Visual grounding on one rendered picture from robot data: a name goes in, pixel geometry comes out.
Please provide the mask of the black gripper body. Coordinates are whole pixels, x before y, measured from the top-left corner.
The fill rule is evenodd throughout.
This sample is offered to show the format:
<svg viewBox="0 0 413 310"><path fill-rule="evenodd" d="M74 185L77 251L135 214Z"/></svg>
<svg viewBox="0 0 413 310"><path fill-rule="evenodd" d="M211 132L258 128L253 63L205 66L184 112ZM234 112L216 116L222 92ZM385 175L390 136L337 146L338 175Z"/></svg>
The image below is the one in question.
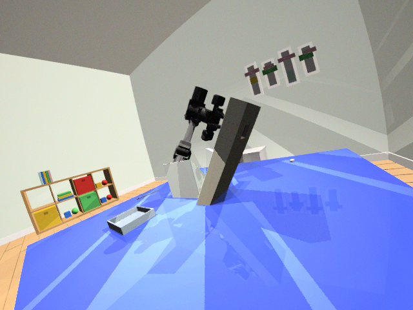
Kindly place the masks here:
<svg viewBox="0 0 413 310"><path fill-rule="evenodd" d="M209 110L204 107L198 107L195 113L195 118L198 121L202 121L204 123L208 123L206 126L206 130L203 130L201 139L204 141L212 140L214 136L214 131L209 131L210 125L214 124L216 116L214 115L216 108L222 107L225 102L225 98L219 95L214 95L212 99L212 103L214 105L213 110Z"/></svg>

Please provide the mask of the cream service panel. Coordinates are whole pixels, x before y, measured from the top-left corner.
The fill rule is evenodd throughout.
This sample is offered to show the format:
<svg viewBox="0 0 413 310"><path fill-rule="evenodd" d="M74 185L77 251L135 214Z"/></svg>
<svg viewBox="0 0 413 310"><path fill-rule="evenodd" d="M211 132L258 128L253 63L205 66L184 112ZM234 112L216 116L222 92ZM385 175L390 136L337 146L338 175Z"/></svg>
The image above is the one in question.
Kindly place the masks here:
<svg viewBox="0 0 413 310"><path fill-rule="evenodd" d="M213 204L229 188L260 110L230 97L196 205Z"/></svg>

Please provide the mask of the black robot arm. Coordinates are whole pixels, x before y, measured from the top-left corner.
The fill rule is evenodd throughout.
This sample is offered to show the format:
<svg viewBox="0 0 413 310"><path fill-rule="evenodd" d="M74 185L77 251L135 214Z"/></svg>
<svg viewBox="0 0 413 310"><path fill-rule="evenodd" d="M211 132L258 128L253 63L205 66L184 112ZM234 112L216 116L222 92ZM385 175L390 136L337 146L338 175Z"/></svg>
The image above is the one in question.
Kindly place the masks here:
<svg viewBox="0 0 413 310"><path fill-rule="evenodd" d="M173 159L174 159L173 163L190 159L190 156L191 156L190 140L192 138L195 127L198 126L200 122L196 120L195 113L198 107L206 108L204 102L207 96L207 92L208 90L205 90L197 86L195 87L192 99L190 99L189 101L188 108L185 114L185 120L188 120L189 126L187 128L184 139L179 142L178 146L176 146L176 149L173 155Z"/></svg>

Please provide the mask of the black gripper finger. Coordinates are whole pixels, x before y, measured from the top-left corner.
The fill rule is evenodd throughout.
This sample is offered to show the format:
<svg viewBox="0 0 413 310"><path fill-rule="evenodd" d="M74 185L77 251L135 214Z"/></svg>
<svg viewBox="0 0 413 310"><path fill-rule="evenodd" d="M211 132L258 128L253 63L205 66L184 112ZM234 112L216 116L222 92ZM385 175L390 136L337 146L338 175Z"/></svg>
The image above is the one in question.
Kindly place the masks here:
<svg viewBox="0 0 413 310"><path fill-rule="evenodd" d="M216 108L216 111L215 111L214 115L221 118L221 119L224 119L224 117L225 117L225 114L223 113L223 109L221 109L221 108Z"/></svg>
<svg viewBox="0 0 413 310"><path fill-rule="evenodd" d="M221 125L219 124L211 124L209 131L216 131L217 129L220 129L220 128L221 128Z"/></svg>

